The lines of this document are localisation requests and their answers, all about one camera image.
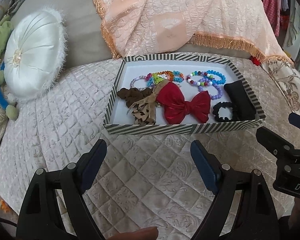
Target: quilted bedspread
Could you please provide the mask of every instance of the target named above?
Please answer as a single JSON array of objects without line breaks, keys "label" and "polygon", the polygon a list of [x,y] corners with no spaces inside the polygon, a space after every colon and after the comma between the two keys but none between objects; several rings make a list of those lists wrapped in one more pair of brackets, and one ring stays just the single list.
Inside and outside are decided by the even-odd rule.
[{"label": "quilted bedspread", "polygon": [[[288,123],[290,109],[267,73],[246,59],[215,56],[229,58],[251,85],[266,113],[265,126],[300,148],[300,130]],[[272,188],[276,159],[257,143],[256,128],[193,135],[109,135],[103,118],[120,64],[121,60],[107,60],[66,70],[45,96],[18,105],[19,118],[9,121],[0,146],[0,195],[17,213],[37,168],[62,169],[99,138],[106,141],[108,152],[83,197],[105,237],[155,225],[160,239],[192,236],[214,197],[190,156],[195,139],[221,163],[239,171],[260,169],[279,216],[292,205],[291,196]],[[59,191],[58,199],[71,232]],[[238,200],[239,194],[223,232],[231,228]]]}]

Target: red bow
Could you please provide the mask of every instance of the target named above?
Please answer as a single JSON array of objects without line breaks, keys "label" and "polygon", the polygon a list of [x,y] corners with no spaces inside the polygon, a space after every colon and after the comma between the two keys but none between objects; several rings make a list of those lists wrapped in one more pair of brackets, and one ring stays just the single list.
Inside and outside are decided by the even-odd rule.
[{"label": "red bow", "polygon": [[200,123],[209,119],[211,99],[208,91],[200,92],[188,102],[179,87],[169,82],[160,90],[156,101],[164,106],[164,117],[169,124],[180,124],[187,114],[193,114]]}]

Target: hand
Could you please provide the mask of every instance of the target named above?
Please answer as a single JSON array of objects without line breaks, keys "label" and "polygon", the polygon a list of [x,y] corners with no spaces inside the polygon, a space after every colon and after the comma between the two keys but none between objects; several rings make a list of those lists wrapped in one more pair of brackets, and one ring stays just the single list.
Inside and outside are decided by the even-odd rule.
[{"label": "hand", "polygon": [[300,226],[300,198],[294,198],[294,206],[288,221],[289,228]]},{"label": "hand", "polygon": [[159,235],[157,227],[142,228],[134,232],[120,233],[107,240],[156,240]]}]

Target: orange fringe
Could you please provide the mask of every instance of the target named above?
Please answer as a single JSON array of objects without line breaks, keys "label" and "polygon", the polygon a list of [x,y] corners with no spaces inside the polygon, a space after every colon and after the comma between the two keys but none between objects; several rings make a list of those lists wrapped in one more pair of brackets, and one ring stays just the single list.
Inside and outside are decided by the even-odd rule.
[{"label": "orange fringe", "polygon": [[103,20],[106,14],[105,7],[101,0],[93,0],[94,5],[96,6],[97,13],[99,14],[100,18]]},{"label": "orange fringe", "polygon": [[[94,5],[96,6],[96,11],[101,17],[104,18],[106,10],[101,0],[93,0]],[[121,57],[120,53],[117,51],[113,38],[106,26],[101,23],[101,34],[105,39],[108,47],[111,50],[112,57],[114,59],[118,59]],[[243,50],[250,53],[253,57],[255,57],[260,62],[271,62],[271,61],[284,61],[289,62],[292,66],[294,65],[292,60],[287,56],[281,55],[272,55],[266,56],[262,53],[260,49],[255,47],[255,45],[251,41],[247,41],[244,38],[234,38],[234,37],[223,37],[218,36],[211,33],[204,32],[195,32],[192,38],[188,41],[190,44],[206,46],[215,49],[235,49],[235,50]]]},{"label": "orange fringe", "polygon": [[206,46],[215,49],[235,49],[243,50],[250,53],[260,62],[270,62],[274,60],[288,61],[293,65],[291,59],[281,55],[265,56],[262,51],[255,47],[251,41],[247,41],[244,38],[234,38],[234,37],[223,37],[211,33],[203,33],[197,31],[194,33],[192,38],[188,41],[190,44]]},{"label": "orange fringe", "polygon": [[113,38],[111,37],[111,34],[109,33],[109,31],[107,30],[106,26],[104,26],[103,23],[101,23],[101,35],[105,39],[106,44],[108,45],[108,47],[111,50],[112,58],[113,59],[120,58],[121,55],[117,51],[117,49],[115,48],[115,44],[114,44]]}]

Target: black hair tie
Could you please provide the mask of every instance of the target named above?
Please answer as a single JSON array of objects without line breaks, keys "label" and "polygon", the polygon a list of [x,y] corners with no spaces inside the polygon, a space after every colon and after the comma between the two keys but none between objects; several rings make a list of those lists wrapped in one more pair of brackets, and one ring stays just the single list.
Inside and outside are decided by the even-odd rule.
[{"label": "black hair tie", "polygon": [[[219,117],[219,110],[220,108],[232,108],[232,119],[229,120],[229,118],[225,117]],[[238,110],[235,104],[231,102],[219,102],[215,106],[213,106],[212,114],[214,115],[214,120],[217,122],[236,122],[239,121],[238,117]]]}]

